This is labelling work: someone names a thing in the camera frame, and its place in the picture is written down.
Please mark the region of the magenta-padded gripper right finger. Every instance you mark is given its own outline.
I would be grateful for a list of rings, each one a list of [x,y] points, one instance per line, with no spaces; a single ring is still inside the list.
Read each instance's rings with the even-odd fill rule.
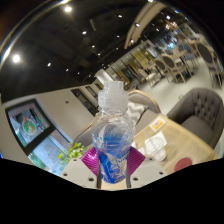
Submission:
[[[154,158],[145,157],[137,149],[130,148],[126,169],[126,186],[128,188],[143,187],[166,175],[165,170]]]

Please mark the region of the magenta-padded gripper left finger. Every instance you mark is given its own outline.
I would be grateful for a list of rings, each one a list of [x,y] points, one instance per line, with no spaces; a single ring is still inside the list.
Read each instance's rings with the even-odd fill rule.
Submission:
[[[72,158],[61,177],[84,188],[100,189],[100,162],[96,149],[89,149],[81,158]]]

